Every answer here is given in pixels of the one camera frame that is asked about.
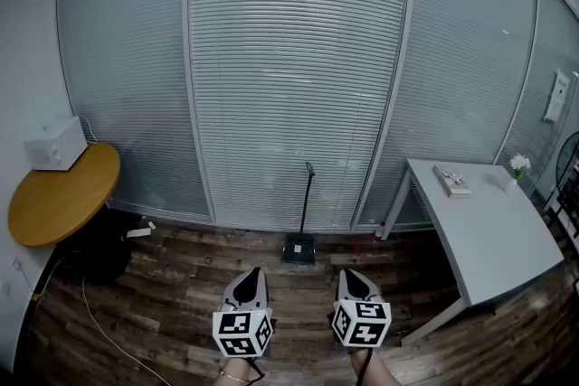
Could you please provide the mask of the grey book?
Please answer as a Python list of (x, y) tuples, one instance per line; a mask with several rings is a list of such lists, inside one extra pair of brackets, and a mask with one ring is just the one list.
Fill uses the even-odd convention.
[(433, 171), (449, 198), (466, 198), (471, 196), (471, 190), (467, 186), (464, 177), (453, 167), (434, 165)]

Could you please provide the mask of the person's left forearm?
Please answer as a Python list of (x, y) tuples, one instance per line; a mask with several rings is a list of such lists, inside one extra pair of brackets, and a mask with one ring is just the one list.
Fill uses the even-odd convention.
[(242, 358), (229, 358), (220, 369), (214, 386), (247, 386), (250, 383), (250, 364)]

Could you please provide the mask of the black bag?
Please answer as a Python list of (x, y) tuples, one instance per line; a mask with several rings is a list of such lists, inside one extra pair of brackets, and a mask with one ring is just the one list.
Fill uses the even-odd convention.
[(104, 205), (86, 224), (56, 245), (63, 256), (71, 256), (74, 267), (90, 284), (108, 284), (125, 271), (132, 244), (128, 232), (140, 224), (134, 213)]

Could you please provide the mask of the white rectangular table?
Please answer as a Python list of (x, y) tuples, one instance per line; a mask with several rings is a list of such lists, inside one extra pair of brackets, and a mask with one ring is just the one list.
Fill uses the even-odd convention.
[(519, 187), (505, 190), (511, 177), (503, 166), (451, 164), (470, 188), (466, 198), (449, 197), (434, 166), (429, 160), (407, 160), (384, 230), (391, 231), (406, 196), (416, 189), (451, 264), (460, 296), (405, 336), (402, 345), (424, 338), (470, 307), (513, 293), (564, 260), (525, 193)]

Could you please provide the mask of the grey venetian blind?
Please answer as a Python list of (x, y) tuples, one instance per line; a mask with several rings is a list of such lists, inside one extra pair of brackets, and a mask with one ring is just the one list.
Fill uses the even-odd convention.
[(182, 0), (57, 0), (63, 74), (86, 133), (114, 146), (122, 208), (206, 221)]
[(406, 0), (189, 0), (214, 217), (344, 230), (371, 164)]
[(410, 158), (491, 164), (527, 73), (536, 0), (413, 0), (394, 110), (360, 214), (389, 212)]

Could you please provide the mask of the person's right forearm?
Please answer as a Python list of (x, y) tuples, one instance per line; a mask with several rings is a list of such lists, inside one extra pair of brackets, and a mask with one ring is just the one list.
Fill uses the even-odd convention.
[(348, 353), (356, 386), (402, 386), (371, 348), (354, 348)]

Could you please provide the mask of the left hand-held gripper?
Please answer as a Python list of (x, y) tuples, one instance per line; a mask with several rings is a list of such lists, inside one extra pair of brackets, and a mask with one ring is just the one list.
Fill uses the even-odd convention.
[(216, 345), (225, 357), (261, 357), (273, 333), (265, 273), (261, 268), (245, 271), (226, 287), (220, 309), (213, 313)]

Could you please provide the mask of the black round fan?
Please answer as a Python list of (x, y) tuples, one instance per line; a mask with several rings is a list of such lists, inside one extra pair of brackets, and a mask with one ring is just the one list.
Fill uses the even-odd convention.
[(579, 193), (579, 131), (568, 137), (556, 160), (555, 188), (557, 203), (562, 206), (567, 197)]

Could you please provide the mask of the round wooden table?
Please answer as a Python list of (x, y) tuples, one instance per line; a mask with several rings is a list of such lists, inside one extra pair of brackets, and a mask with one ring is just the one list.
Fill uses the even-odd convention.
[(32, 170), (9, 203), (8, 230), (26, 248), (55, 245), (95, 216), (111, 197), (119, 176), (119, 153), (105, 143), (88, 146), (66, 172)]

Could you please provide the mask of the black long-handled dustpan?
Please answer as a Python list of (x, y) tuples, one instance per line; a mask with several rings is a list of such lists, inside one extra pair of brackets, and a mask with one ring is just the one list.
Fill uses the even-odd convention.
[(308, 198), (315, 171), (310, 162), (305, 163), (308, 169), (308, 183), (304, 195), (299, 232), (289, 233), (282, 251), (281, 262), (288, 264), (314, 266), (315, 265), (315, 238), (304, 232), (307, 215)]

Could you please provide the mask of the white microwave oven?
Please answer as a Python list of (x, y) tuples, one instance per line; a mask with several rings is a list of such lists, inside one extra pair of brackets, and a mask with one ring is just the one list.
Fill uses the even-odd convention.
[(25, 154), (35, 171), (67, 172), (87, 147), (78, 117), (56, 120), (24, 141)]

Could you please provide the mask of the white wall-mounted holder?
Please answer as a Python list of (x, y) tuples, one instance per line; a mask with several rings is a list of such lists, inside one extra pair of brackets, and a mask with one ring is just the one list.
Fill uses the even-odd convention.
[(569, 89), (570, 79), (564, 73), (557, 70), (555, 73), (555, 82), (552, 89), (546, 113), (544, 115), (545, 121), (555, 123), (562, 112), (566, 100), (566, 94)]

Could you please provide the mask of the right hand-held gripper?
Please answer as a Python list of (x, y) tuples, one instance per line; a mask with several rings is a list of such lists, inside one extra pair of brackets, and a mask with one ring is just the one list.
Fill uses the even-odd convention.
[(331, 328), (344, 347), (382, 345), (392, 323), (391, 305), (371, 280), (350, 268), (342, 269), (334, 309)]

